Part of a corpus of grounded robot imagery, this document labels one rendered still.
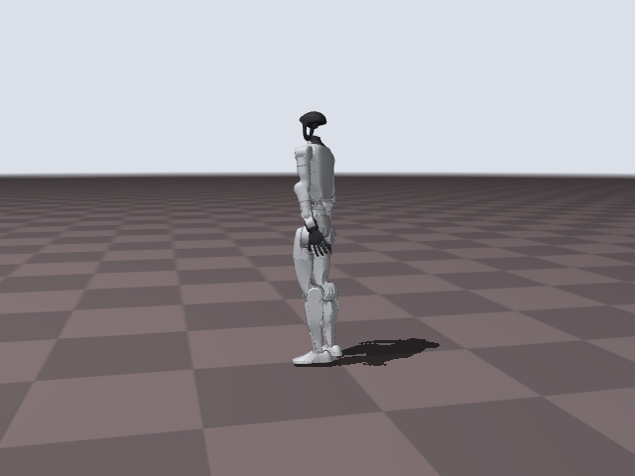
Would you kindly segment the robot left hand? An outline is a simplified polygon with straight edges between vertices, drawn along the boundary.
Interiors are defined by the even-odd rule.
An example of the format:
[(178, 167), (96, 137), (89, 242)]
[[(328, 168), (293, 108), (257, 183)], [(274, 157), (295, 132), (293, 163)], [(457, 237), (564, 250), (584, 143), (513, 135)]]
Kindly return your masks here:
[[(315, 225), (316, 225), (316, 226), (313, 226), (313, 227), (311, 227), (311, 228), (309, 228), (309, 229), (308, 229), (308, 227), (307, 227), (307, 225), (306, 225), (306, 222), (305, 222), (305, 225), (306, 225), (307, 231), (308, 231), (308, 232), (310, 232), (310, 234), (309, 234), (309, 241), (308, 241), (308, 249), (309, 249), (309, 252), (312, 250), (312, 248), (311, 248), (311, 242), (312, 242), (312, 245), (313, 245), (313, 247), (314, 247), (314, 250), (315, 250), (316, 255), (318, 256), (318, 251), (317, 251), (317, 248), (318, 248), (318, 250), (319, 250), (320, 254), (323, 256), (323, 253), (322, 253), (322, 251), (321, 251), (321, 249), (320, 249), (319, 244), (321, 245), (321, 247), (322, 247), (322, 249), (324, 250), (324, 252), (325, 252), (325, 253), (327, 253), (327, 252), (326, 252), (326, 250), (325, 250), (325, 248), (324, 248), (324, 246), (323, 246), (323, 244), (322, 244), (322, 242), (321, 242), (321, 241), (323, 241), (324, 245), (326, 246), (326, 248), (327, 248), (328, 250), (330, 250), (330, 248), (329, 248), (329, 246), (327, 245), (326, 241), (324, 240), (324, 237), (323, 237), (323, 235), (321, 234), (321, 232), (319, 232), (319, 231), (318, 231), (318, 224), (317, 224), (317, 222), (316, 222), (316, 220), (315, 220), (315, 219), (314, 219), (314, 222), (315, 222)], [(316, 248), (316, 245), (317, 245), (317, 248)]]

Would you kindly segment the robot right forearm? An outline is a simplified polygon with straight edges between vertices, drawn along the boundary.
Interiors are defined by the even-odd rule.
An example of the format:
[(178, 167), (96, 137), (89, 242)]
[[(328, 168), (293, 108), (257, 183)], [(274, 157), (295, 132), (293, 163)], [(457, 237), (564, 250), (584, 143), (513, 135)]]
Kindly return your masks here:
[(322, 201), (322, 205), (323, 207), (325, 207), (326, 210), (326, 215), (328, 215), (330, 217), (331, 220), (331, 214), (332, 214), (332, 208), (334, 207), (334, 203), (335, 203), (335, 195), (331, 200), (323, 200)]

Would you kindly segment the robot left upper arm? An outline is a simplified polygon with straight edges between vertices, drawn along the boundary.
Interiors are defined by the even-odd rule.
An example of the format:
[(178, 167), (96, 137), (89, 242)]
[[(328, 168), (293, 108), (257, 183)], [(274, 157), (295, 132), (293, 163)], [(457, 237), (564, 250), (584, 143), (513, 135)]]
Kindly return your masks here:
[[(302, 147), (297, 147), (295, 149), (295, 158), (297, 161), (298, 176), (300, 177), (299, 182), (302, 182), (306, 186), (308, 192), (310, 191), (310, 188), (311, 188), (310, 160), (313, 157), (312, 148), (313, 148), (312, 146), (302, 146)], [(294, 190), (295, 190), (295, 187), (294, 187)]]

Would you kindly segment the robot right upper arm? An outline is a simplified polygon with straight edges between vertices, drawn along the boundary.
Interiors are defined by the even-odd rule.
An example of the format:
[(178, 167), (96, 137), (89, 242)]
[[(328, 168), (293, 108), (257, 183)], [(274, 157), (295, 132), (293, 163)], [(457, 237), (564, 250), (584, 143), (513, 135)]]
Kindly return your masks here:
[(331, 198), (334, 197), (335, 195), (335, 186), (334, 186), (334, 155), (332, 154), (332, 169), (333, 169), (333, 188), (332, 188), (332, 195)]

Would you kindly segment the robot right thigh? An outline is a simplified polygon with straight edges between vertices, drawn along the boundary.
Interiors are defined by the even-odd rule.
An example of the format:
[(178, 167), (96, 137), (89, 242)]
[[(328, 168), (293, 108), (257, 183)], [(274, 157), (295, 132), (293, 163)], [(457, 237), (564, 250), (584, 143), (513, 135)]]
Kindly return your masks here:
[[(334, 242), (334, 239), (335, 239), (335, 230), (333, 228), (330, 228), (330, 233), (327, 237), (324, 238), (324, 240), (326, 241), (327, 244), (332, 244)], [(321, 242), (322, 244), (324, 244), (323, 241)], [(316, 245), (316, 248), (317, 248), (318, 256), (315, 253), (313, 245), (311, 245), (313, 253), (315, 254), (313, 276), (314, 276), (316, 285), (321, 286), (324, 290), (323, 299), (332, 300), (336, 298), (337, 296), (337, 287), (335, 284), (328, 281), (329, 266), (330, 266), (330, 252), (328, 251), (326, 246), (323, 245), (327, 253), (324, 252), (320, 244), (319, 246), (323, 253), (323, 256), (320, 254), (317, 245)]]

